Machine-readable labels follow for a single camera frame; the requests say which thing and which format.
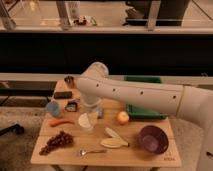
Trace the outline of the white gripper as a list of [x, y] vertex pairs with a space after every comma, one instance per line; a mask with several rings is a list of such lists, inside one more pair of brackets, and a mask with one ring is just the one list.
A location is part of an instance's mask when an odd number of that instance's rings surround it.
[[98, 105], [85, 106], [84, 111], [87, 113], [89, 122], [92, 126], [95, 126], [98, 121]]

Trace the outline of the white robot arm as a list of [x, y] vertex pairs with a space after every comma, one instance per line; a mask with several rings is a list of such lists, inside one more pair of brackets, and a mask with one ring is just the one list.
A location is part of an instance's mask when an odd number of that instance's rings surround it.
[[174, 115], [204, 130], [196, 171], [213, 171], [213, 90], [193, 86], [119, 81], [108, 78], [101, 62], [92, 63], [76, 81], [85, 108], [93, 109], [102, 98]]

